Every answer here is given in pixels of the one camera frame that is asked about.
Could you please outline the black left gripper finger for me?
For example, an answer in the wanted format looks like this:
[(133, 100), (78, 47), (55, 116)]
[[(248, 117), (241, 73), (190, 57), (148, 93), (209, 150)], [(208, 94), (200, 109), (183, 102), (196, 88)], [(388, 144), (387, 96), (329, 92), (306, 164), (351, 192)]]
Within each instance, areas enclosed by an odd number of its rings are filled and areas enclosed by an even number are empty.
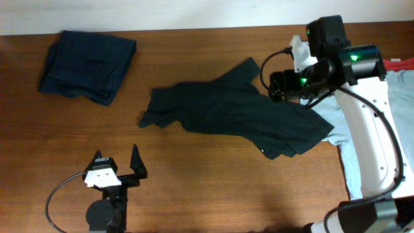
[(85, 172), (88, 172), (89, 170), (92, 170), (92, 167), (94, 166), (96, 159), (101, 159), (102, 158), (102, 153), (100, 150), (97, 150), (96, 153), (94, 154), (92, 160), (90, 161), (90, 163), (87, 165)]
[(147, 169), (140, 156), (138, 146), (136, 144), (133, 145), (133, 149), (131, 153), (130, 168), (134, 171), (134, 174), (139, 179), (147, 179)]

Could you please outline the dark green t-shirt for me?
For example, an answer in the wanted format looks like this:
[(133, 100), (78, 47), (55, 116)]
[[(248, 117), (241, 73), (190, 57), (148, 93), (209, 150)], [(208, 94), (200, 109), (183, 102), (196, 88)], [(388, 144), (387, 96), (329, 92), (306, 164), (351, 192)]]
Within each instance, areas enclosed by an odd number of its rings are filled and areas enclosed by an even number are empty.
[(138, 125), (164, 128), (178, 121), (189, 132), (243, 137), (269, 159), (301, 155), (333, 130), (313, 110), (261, 95), (252, 84), (258, 74), (257, 63), (248, 58), (210, 82), (154, 88)]

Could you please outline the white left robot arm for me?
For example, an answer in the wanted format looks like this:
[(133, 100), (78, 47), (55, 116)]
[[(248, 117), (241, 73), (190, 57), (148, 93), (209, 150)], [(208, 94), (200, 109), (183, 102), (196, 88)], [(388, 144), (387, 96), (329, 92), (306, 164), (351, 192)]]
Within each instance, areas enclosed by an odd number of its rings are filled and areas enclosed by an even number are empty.
[(114, 159), (103, 157), (101, 151), (97, 151), (84, 170), (82, 180), (85, 184), (102, 193), (102, 198), (90, 204), (86, 211), (89, 232), (126, 231), (128, 189), (140, 186), (140, 181), (147, 178), (147, 170), (136, 144), (132, 149), (129, 167), (133, 173), (117, 175), (118, 166)]

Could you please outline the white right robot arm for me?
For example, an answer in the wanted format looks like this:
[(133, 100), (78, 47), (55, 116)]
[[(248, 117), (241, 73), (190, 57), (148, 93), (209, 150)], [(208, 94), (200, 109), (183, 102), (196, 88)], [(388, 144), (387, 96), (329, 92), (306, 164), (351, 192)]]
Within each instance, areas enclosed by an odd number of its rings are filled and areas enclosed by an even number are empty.
[(333, 95), (348, 123), (362, 178), (363, 197), (340, 203), (305, 232), (411, 232), (413, 170), (389, 106), (386, 70), (374, 45), (348, 41), (315, 45), (294, 36), (285, 53), (294, 68), (275, 72), (275, 100)]

